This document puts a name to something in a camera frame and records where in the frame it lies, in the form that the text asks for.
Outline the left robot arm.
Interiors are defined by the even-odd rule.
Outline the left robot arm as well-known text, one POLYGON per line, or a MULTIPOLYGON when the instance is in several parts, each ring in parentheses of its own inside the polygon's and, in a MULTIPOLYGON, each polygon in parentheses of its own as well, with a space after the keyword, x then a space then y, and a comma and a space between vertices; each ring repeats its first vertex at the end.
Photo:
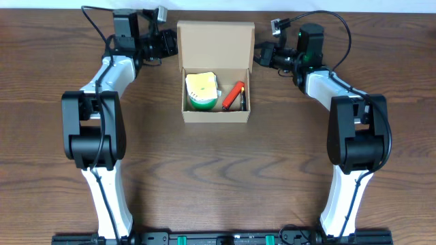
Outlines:
POLYGON ((121 179, 127 136, 120 98, 144 66, 161 65, 178 53, 176 33, 159 30, 168 11, 112 10, 114 34, 103 37, 102 66, 78 91, 61 98, 63 145, 91 190, 98 231, 91 235, 56 235, 53 244, 141 244, 134 230, 121 179))

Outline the yellow sticky note pad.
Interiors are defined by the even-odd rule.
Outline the yellow sticky note pad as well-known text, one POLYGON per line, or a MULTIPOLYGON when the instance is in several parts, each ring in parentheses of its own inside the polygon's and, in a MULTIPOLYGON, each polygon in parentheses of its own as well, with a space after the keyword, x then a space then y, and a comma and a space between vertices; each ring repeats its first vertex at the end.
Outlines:
POLYGON ((213 72, 192 73, 185 78, 187 94, 196 101, 214 100, 221 96, 217 77, 213 72))

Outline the black gold correction tape dispenser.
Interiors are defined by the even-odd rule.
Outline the black gold correction tape dispenser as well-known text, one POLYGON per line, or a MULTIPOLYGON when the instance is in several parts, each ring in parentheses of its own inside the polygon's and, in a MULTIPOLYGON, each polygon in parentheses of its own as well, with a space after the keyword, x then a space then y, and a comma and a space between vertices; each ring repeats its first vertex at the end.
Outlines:
POLYGON ((245 87, 243 86, 240 90, 240 110, 246 111, 247 110, 247 104, 246 104, 246 94, 245 94, 245 87))

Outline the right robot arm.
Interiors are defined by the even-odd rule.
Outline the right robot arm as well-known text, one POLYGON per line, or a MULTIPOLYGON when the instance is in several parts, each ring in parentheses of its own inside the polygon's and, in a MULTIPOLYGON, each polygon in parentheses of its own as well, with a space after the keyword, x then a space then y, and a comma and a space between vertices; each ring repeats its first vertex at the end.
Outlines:
POLYGON ((332 183, 319 229, 307 236, 307 243, 383 244, 387 235, 358 233, 355 222, 369 180, 386 164, 392 150, 386 98, 354 88, 323 64, 322 26, 302 25, 296 48, 285 45, 290 20, 272 20, 271 26, 279 41, 255 45, 261 53, 254 61, 280 75, 289 73, 296 87, 329 112, 326 145, 333 165, 332 183))

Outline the green tape roll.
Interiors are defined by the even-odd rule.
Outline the green tape roll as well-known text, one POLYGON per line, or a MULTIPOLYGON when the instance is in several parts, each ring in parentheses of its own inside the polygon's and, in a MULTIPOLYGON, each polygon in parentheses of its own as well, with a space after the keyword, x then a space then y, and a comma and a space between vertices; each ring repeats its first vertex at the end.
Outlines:
POLYGON ((190 97, 189 100, 191 102, 192 108, 198 111, 209 111, 213 109, 217 103, 217 98, 198 100, 190 97))

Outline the cardboard box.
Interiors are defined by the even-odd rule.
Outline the cardboard box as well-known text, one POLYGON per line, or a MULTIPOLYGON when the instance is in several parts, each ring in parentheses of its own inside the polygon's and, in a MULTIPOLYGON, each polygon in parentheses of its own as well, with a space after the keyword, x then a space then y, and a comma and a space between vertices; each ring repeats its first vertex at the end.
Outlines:
POLYGON ((181 112, 186 123, 246 123, 251 112, 250 78, 253 68, 255 24, 180 20, 177 23, 178 61, 182 73, 181 112), (185 78, 188 74, 213 72, 218 90, 215 107, 209 111, 192 108, 185 78), (245 83, 247 110, 240 110, 240 94, 229 110, 222 102, 234 85, 245 83))

